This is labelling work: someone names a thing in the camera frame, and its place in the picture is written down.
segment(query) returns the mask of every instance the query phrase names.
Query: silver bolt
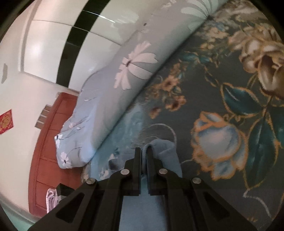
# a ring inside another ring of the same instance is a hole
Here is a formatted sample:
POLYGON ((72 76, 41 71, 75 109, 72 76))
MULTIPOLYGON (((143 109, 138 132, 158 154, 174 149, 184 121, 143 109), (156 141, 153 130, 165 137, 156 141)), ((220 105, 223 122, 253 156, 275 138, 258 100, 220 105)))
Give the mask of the silver bolt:
POLYGON ((194 177, 194 178, 192 179, 192 182, 193 182, 194 184, 200 184, 200 183, 201 183, 201 179, 198 178, 198 177, 194 177))
POLYGON ((120 171, 120 173, 121 173, 122 175, 128 175, 128 174, 130 173, 130 171, 129 171, 128 169, 122 169, 122 170, 120 171))
POLYGON ((93 185, 94 183, 96 183, 97 182, 97 180, 95 179, 95 178, 88 178, 87 180, 86 180, 86 183, 88 184, 88 185, 93 185))
POLYGON ((165 168, 161 168, 161 169, 159 170, 159 173, 160 173, 160 174, 167 174, 168 171, 167 171, 165 168))

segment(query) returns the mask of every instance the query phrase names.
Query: pink cloth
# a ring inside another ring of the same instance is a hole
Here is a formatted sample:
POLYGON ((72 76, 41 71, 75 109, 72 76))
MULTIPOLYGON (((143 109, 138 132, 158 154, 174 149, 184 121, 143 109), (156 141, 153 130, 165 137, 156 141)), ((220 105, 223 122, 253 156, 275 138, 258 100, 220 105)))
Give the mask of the pink cloth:
POLYGON ((49 213, 58 205, 56 189, 48 189, 46 193, 46 211, 49 213))

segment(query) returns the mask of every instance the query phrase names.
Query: floral blanket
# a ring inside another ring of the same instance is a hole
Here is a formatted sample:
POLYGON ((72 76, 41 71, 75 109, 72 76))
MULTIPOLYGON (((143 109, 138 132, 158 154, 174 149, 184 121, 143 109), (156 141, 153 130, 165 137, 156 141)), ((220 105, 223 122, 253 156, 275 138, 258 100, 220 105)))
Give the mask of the floral blanket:
POLYGON ((183 177, 198 175, 257 229, 284 199, 284 45, 249 1, 229 1, 137 96, 86 166, 105 179, 120 160, 173 141, 183 177))

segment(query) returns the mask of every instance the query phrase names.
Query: wall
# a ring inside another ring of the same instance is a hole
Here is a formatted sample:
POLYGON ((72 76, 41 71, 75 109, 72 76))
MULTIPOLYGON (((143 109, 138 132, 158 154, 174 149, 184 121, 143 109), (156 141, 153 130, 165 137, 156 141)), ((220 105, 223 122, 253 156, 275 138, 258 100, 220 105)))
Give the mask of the wall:
POLYGON ((0 79, 4 64, 7 80, 0 81, 0 115, 12 109, 14 128, 0 135, 0 200, 28 212, 28 179, 40 130, 36 121, 46 104, 53 105, 58 92, 76 94, 41 78, 20 72, 23 31, 33 3, 21 14, 0 43, 0 79))

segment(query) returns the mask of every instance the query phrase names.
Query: wooden headboard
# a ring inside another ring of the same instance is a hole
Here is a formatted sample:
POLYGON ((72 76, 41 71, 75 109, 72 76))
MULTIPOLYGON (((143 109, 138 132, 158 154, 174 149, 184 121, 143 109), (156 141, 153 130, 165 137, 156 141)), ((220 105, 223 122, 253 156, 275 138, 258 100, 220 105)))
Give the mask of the wooden headboard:
POLYGON ((81 185, 82 168, 61 169, 56 159, 54 136, 60 133, 64 122, 72 115, 77 97, 60 93, 52 106, 39 134, 32 158, 28 201, 30 213, 43 217, 46 214, 46 192, 59 183, 71 188, 81 185))

